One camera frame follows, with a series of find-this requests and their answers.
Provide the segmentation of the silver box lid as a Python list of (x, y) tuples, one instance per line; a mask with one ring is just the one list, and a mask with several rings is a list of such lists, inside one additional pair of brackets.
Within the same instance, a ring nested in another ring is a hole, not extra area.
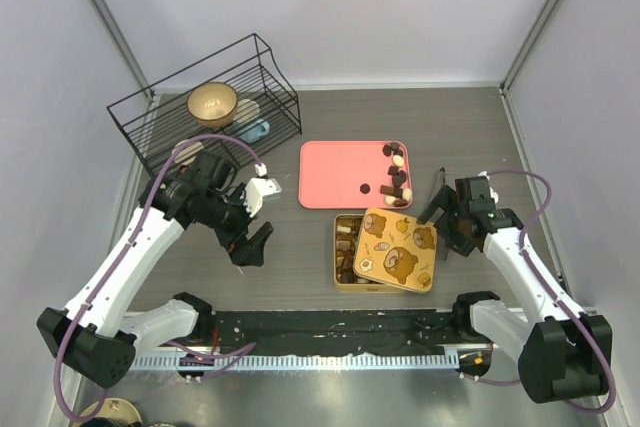
[(400, 211), (368, 209), (354, 257), (357, 276), (416, 293), (433, 285), (438, 235), (431, 222), (420, 224)]

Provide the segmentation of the gold chocolate box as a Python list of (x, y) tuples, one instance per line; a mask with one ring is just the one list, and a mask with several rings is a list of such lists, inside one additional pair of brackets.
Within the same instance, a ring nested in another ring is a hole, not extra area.
[(363, 214), (340, 214), (334, 219), (332, 277), (343, 293), (402, 293), (399, 288), (361, 278), (354, 260)]

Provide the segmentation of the pink tray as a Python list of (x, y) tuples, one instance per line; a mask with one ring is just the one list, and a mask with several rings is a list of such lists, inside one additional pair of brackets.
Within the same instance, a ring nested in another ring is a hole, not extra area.
[(298, 200), (307, 209), (403, 209), (413, 195), (408, 149), (400, 141), (309, 141), (300, 149)]

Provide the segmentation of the metal tongs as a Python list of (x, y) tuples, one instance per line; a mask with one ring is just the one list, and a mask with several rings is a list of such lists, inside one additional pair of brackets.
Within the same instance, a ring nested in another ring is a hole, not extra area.
[(427, 196), (426, 206), (431, 204), (439, 190), (446, 184), (446, 169), (444, 167), (440, 167), (434, 175), (431, 188)]

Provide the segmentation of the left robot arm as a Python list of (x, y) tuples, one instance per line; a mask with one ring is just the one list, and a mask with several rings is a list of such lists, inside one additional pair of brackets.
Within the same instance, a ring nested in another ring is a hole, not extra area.
[(137, 357), (156, 347), (176, 339), (205, 344), (213, 309), (194, 295), (179, 293), (133, 316), (127, 309), (156, 263), (193, 224), (212, 229), (234, 265), (263, 265), (273, 227), (264, 223), (251, 233), (249, 225), (281, 187), (265, 165), (255, 170), (248, 182), (228, 186), (234, 165), (200, 151), (183, 171), (150, 181), (125, 233), (85, 287), (63, 309), (47, 308), (39, 316), (37, 328), (56, 366), (109, 389)]

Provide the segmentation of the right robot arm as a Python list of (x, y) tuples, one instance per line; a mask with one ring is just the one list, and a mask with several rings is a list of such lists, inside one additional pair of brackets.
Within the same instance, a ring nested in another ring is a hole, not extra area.
[(483, 253), (523, 313), (516, 315), (490, 291), (461, 294), (452, 306), (453, 333), (465, 342), (484, 337), (498, 345), (516, 363), (516, 382), (533, 402), (563, 401), (603, 414), (617, 397), (612, 327), (574, 301), (536, 253), (528, 231), (539, 217), (522, 222), (498, 207), (492, 176), (481, 172), (449, 186), (438, 173), (418, 222), (433, 221), (444, 245), (461, 256)]

